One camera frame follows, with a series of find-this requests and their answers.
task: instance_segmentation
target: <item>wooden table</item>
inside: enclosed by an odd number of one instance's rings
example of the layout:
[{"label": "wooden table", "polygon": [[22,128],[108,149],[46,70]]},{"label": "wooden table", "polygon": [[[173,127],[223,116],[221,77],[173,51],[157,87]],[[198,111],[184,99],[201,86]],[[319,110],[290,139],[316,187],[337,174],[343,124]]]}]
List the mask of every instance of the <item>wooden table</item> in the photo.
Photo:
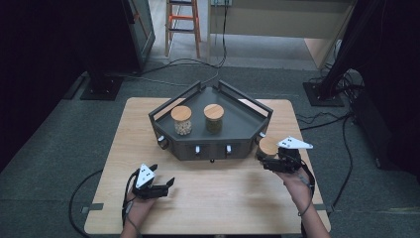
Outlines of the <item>wooden table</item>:
[{"label": "wooden table", "polygon": [[[148,114],[165,98],[130,98],[127,101],[84,229],[89,234],[119,234],[121,207],[127,180],[141,164],[157,164],[154,184],[175,177],[168,197],[157,200],[144,234],[291,234],[300,233],[300,217],[282,181],[265,171],[253,149],[245,159],[180,161],[162,150]],[[302,139],[292,105],[287,100],[259,100],[273,109],[267,135],[278,140]],[[306,150],[300,150],[309,165]],[[322,204],[318,187],[313,198]],[[325,210],[319,214],[331,225]]]}]

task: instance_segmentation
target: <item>glass jar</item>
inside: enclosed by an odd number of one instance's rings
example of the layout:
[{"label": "glass jar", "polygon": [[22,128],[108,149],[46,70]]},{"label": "glass jar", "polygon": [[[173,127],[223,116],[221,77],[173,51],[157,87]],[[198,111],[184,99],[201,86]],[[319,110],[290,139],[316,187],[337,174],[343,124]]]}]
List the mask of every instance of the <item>glass jar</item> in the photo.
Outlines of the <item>glass jar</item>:
[{"label": "glass jar", "polygon": [[225,113],[223,107],[218,104],[209,104],[204,108],[204,115],[206,117],[206,129],[211,134],[216,134],[222,130],[223,114]]},{"label": "glass jar", "polygon": [[191,109],[187,106],[175,106],[172,108],[170,116],[173,119],[176,134],[185,136],[191,133],[191,114]]},{"label": "glass jar", "polygon": [[270,137],[260,139],[259,147],[257,148],[256,157],[258,160],[263,158],[275,158],[278,152],[277,142]]}]

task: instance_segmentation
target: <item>metal tray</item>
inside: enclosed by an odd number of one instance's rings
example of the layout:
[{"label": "metal tray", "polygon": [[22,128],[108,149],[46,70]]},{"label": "metal tray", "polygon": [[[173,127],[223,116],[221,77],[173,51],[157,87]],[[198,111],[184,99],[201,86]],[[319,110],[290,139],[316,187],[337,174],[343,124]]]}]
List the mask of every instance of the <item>metal tray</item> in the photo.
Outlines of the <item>metal tray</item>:
[{"label": "metal tray", "polygon": [[[224,108],[223,127],[217,134],[205,128],[204,107],[219,104]],[[188,106],[192,131],[178,135],[170,110]],[[157,143],[179,160],[219,160],[245,158],[261,133],[265,133],[272,109],[220,80],[217,86],[202,86],[200,81],[149,114]]]}]

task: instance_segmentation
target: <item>cork lid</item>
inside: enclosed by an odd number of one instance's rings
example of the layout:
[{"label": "cork lid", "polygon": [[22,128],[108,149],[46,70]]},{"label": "cork lid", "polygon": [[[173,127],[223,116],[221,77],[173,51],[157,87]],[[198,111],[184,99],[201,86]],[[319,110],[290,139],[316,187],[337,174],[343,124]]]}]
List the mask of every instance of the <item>cork lid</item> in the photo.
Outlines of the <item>cork lid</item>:
[{"label": "cork lid", "polygon": [[219,120],[224,113],[225,110],[219,104],[209,104],[204,108],[204,115],[211,121]]},{"label": "cork lid", "polygon": [[275,157],[278,151],[277,142],[270,137],[264,137],[260,139],[260,150],[268,155],[269,157]]},{"label": "cork lid", "polygon": [[175,106],[170,111],[170,116],[175,121],[186,121],[191,117],[191,109],[187,106]]}]

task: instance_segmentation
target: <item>black curtain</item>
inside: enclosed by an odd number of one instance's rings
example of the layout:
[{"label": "black curtain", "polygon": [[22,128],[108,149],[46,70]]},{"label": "black curtain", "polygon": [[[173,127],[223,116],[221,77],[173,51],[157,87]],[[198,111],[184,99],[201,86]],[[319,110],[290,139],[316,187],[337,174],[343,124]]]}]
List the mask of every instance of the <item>black curtain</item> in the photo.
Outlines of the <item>black curtain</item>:
[{"label": "black curtain", "polygon": [[[358,28],[373,2],[377,4]],[[332,88],[350,68],[361,74],[366,94],[392,134],[388,159],[415,175],[420,175],[419,14],[417,0],[359,0],[339,60],[326,78]]]},{"label": "black curtain", "polygon": [[0,171],[84,72],[48,1],[0,4]]}]

